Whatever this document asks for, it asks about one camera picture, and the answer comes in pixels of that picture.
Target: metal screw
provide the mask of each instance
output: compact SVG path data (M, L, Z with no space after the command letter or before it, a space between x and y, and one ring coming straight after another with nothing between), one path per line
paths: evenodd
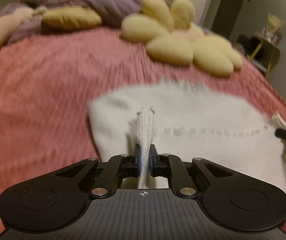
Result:
M105 188L102 188L102 187L97 187L97 188L92 190L92 194L96 195L96 196L103 196L106 193L107 193L107 190Z
M180 193L185 196L192 196L195 194L195 192L196 192L195 189L191 187L184 187L180 190Z

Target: pink bedspread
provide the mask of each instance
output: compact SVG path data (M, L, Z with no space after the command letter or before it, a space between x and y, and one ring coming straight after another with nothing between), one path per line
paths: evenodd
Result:
M7 187L96 155L86 101L114 88L158 82L162 76L246 98L261 112L286 104L247 61L229 79L194 65L152 62L144 46L99 28L62 36L32 36L0 51L0 193ZM0 220L0 232L3 230Z

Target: ribbed black surface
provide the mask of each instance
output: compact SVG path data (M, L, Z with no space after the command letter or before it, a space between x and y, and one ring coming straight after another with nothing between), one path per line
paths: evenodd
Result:
M208 219L194 200L169 189L118 189L107 199L94 200L75 223L55 232L26 234L9 229L0 240L286 240L279 229L261 234L229 231Z

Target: yellow flower pillow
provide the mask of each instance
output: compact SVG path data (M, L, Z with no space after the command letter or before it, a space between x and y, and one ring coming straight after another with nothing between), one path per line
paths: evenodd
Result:
M186 38L188 41L193 42L197 41L198 39L204 37L204 33L202 29L197 26L195 23L190 23L190 28L187 30L173 30L171 35L179 35Z
M163 24L144 14L126 16L121 30L123 39L133 43L147 43L155 37L170 34Z
M216 34L205 35L200 38L199 42L203 45L209 45L213 49L219 50L228 59L232 61L234 70L241 70L243 67L243 59L238 51L232 48L231 43L223 36Z
M176 29L187 30L195 16L195 8L190 0L173 0L170 13Z
M46 11L42 23L53 28L74 31L99 26L102 24L102 19L90 8L71 6Z
M157 37L146 44L146 52L156 61L175 66L189 66L193 61L191 43L178 35Z
M217 77L229 77L234 70L231 60L212 44L200 42L192 43L194 63L203 71Z
M174 21L164 0L142 0L142 12L163 23L168 30L174 29Z

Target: white cloth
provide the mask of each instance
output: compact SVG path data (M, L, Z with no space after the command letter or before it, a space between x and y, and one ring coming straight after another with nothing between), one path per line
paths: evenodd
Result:
M138 179L138 188L153 187L150 176L149 152L154 136L154 110L142 108L137 112L136 139L141 148L141 176Z
M88 102L95 144L102 161L131 154L137 142L137 111L153 106L158 154L183 161L201 157L271 183L286 193L286 142L274 135L286 123L271 120L244 99L214 92L204 84L163 81L123 87ZM146 135L145 142L150 143ZM155 187L168 187L156 178Z

